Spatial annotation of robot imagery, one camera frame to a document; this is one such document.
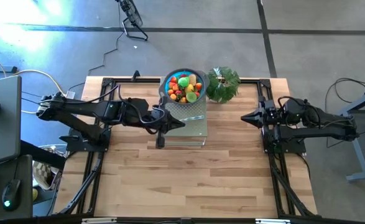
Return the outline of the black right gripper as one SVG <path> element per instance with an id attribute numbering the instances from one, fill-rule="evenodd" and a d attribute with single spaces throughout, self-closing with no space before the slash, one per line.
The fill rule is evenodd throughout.
<path id="1" fill-rule="evenodd" d="M 279 122 L 278 109 L 276 107 L 258 108 L 251 113 L 241 116 L 241 120 L 257 128 L 275 125 Z"/>

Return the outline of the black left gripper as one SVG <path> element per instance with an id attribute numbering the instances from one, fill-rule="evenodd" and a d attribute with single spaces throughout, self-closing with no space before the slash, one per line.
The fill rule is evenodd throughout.
<path id="1" fill-rule="evenodd" d="M 162 149 L 165 146 L 164 134 L 167 132 L 168 122 L 171 123 L 169 126 L 169 131 L 185 127 L 185 123 L 183 121 L 174 118 L 171 114 L 168 114 L 168 117 L 165 114 L 163 117 L 156 120 L 150 128 L 157 131 L 157 138 L 155 142 L 155 147 L 157 149 Z"/>

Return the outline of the silver toy knife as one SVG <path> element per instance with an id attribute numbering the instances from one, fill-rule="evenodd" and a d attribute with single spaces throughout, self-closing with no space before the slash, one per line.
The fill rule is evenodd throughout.
<path id="1" fill-rule="evenodd" d="M 201 120 L 201 119 L 204 119 L 204 118 L 205 118 L 205 116 L 201 115 L 201 116 L 193 116 L 193 117 L 189 117 L 189 118 L 183 118 L 183 119 L 180 119 L 179 121 L 183 122 L 183 123 L 186 123 L 186 122 L 189 122 L 189 121 Z"/>

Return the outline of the blue collapsible colander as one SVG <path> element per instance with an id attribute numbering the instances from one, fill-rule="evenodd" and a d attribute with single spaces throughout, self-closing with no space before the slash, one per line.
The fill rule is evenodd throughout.
<path id="1" fill-rule="evenodd" d="M 210 81 L 209 79 L 206 77 L 205 73 L 202 72 L 202 71 L 197 71 L 197 70 L 192 70 L 192 69 L 189 69 L 189 68 L 180 68 L 180 69 L 177 69 L 177 70 L 174 70 L 172 72 L 170 72 L 163 80 L 162 84 L 160 85 L 160 88 L 159 88 L 159 95 L 161 97 L 166 97 L 167 101 L 169 103 L 176 103 L 178 105 L 192 105 L 194 103 L 180 103 L 180 99 L 182 97 L 185 97 L 186 96 L 186 93 L 185 93 L 185 88 L 182 88 L 181 86 L 179 86 L 179 90 L 182 91 L 182 95 L 178 95 L 177 96 L 177 99 L 174 101 L 170 98 L 170 96 L 168 95 L 168 90 L 172 90 L 172 87 L 174 86 L 174 84 L 178 84 L 178 81 L 177 83 L 173 83 L 170 81 L 170 79 L 172 77 L 176 77 L 177 80 L 179 78 L 181 78 L 181 75 L 182 74 L 187 74 L 187 76 L 189 76 L 190 74 L 195 74 L 196 77 L 197 77 L 197 81 L 196 83 L 201 83 L 202 84 L 202 88 L 201 90 L 197 90 L 195 88 L 195 91 L 194 92 L 199 92 L 200 93 L 200 97 L 198 97 L 198 99 L 196 100 L 196 102 L 194 103 L 198 103 L 200 99 L 202 99 L 203 97 L 206 96 L 206 88 L 208 87 Z"/>

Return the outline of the artificial potted monstera plant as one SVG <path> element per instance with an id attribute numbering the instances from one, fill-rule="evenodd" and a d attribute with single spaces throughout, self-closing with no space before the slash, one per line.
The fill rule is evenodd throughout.
<path id="1" fill-rule="evenodd" d="M 206 88 L 206 95 L 210 100 L 225 104 L 238 95 L 241 80 L 238 73 L 231 68 L 212 68 L 206 77 L 210 81 Z"/>

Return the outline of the mint green perforated rack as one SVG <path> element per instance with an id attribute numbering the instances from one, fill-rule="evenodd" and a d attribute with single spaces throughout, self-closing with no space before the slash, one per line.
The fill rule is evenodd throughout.
<path id="1" fill-rule="evenodd" d="M 208 125 L 206 117 L 206 98 L 203 97 L 198 103 L 192 105 L 178 105 L 176 103 L 165 104 L 165 108 L 177 119 L 189 118 L 204 115 L 201 120 L 189 121 L 185 127 L 173 129 L 164 135 L 165 146 L 199 146 L 205 145 L 208 136 Z"/>

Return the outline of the black floor fan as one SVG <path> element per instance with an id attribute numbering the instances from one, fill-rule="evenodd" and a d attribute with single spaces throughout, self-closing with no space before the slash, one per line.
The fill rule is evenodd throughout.
<path id="1" fill-rule="evenodd" d="M 126 36 L 131 39 L 148 41 L 149 38 L 148 35 L 141 29 L 143 21 L 141 15 L 139 14 L 139 11 L 136 8 L 134 1 L 133 0 L 115 0 L 115 1 L 118 3 L 118 6 L 122 9 L 122 11 L 126 14 L 126 18 L 122 21 L 122 28 Z M 144 37 L 129 35 L 126 28 L 127 21 L 129 21 L 129 23 L 133 27 L 135 27 L 139 32 L 141 32 L 144 35 Z"/>

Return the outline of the checkered bag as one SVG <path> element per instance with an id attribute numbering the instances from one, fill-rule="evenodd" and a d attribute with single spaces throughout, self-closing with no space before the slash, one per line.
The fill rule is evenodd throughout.
<path id="1" fill-rule="evenodd" d="M 34 161 L 32 171 L 34 180 L 42 190 L 52 190 L 55 187 L 55 174 L 49 165 Z"/>

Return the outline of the black low desk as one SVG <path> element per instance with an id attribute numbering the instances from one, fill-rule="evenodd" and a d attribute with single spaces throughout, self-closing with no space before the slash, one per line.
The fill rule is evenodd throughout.
<path id="1" fill-rule="evenodd" d="M 2 206 L 2 191 L 12 179 L 21 180 L 21 204 L 11 212 Z M 0 164 L 0 220 L 30 218 L 32 216 L 32 158 L 21 156 Z"/>

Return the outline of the grey desk top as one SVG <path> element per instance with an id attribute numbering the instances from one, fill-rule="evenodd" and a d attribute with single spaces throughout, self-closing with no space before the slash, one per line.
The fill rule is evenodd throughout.
<path id="1" fill-rule="evenodd" d="M 0 79 L 0 162 L 20 154 L 21 84 L 19 76 Z"/>

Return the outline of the black mouse with red light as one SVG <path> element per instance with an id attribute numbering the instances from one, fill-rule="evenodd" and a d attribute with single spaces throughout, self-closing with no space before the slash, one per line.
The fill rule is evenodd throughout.
<path id="1" fill-rule="evenodd" d="M 7 212 L 16 210 L 21 204 L 21 180 L 10 180 L 2 191 L 2 206 Z"/>

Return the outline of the silver metal bracket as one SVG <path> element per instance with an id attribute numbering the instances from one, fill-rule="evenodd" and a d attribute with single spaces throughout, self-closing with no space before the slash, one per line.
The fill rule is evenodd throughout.
<path id="1" fill-rule="evenodd" d="M 81 224 L 115 224 L 115 223 L 117 223 L 116 218 L 108 218 L 108 217 L 84 218 L 81 221 Z"/>
<path id="2" fill-rule="evenodd" d="M 256 218 L 255 224 L 291 224 L 291 222 L 284 219 Z"/>

